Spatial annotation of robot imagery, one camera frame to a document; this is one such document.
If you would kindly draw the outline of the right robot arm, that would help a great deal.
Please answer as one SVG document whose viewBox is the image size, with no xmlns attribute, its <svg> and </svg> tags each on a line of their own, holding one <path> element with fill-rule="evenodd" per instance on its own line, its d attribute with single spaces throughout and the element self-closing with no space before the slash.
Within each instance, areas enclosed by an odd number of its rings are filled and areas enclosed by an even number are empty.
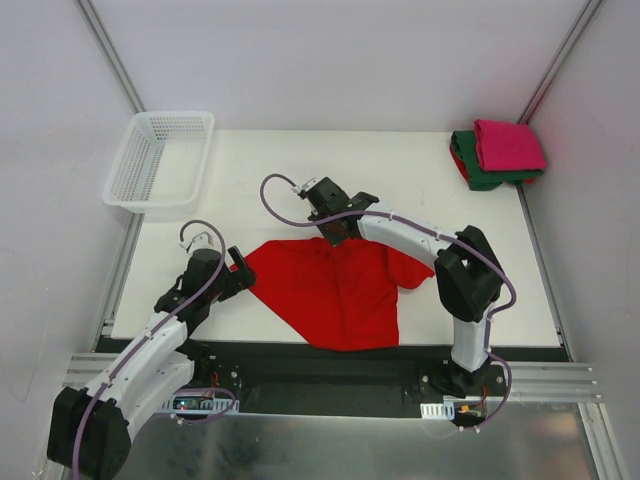
<svg viewBox="0 0 640 480">
<path fill-rule="evenodd" d="M 453 345 L 447 364 L 429 377 L 433 389 L 464 398 L 481 388 L 490 365 L 489 313 L 500 296 L 502 269 L 483 232 L 467 226 L 458 232 L 423 226 L 393 213 L 380 200 L 360 192 L 353 197 L 331 179 L 312 179 L 298 196 L 311 205 L 332 245 L 364 239 L 391 247 L 435 273 L 440 302 L 453 317 Z"/>
</svg>

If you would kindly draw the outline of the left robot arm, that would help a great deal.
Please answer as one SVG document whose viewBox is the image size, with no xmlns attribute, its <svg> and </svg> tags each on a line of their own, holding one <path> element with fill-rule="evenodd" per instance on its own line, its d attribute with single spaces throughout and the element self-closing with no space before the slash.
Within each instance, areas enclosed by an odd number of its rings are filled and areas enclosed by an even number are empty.
<svg viewBox="0 0 640 480">
<path fill-rule="evenodd" d="M 254 271 L 237 247 L 221 253 L 193 248 L 185 271 L 156 301 L 127 347 L 81 388 L 65 387 L 54 400 L 48 460 L 91 479 L 112 479 L 134 439 L 170 395 L 210 385 L 208 347 L 192 339 L 213 304 L 250 289 Z"/>
</svg>

